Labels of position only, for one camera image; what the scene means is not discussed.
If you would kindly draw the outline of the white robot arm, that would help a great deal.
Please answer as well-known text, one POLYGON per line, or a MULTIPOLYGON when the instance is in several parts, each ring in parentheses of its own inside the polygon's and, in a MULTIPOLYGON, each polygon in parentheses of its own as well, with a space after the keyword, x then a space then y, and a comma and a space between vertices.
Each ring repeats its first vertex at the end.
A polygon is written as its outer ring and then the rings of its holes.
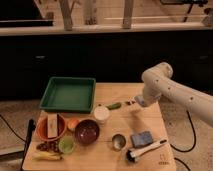
POLYGON ((149 107, 165 96, 213 127, 213 96, 173 81, 172 75, 173 69, 166 62, 145 70, 141 76, 144 83, 142 93, 134 100, 142 107, 149 107))

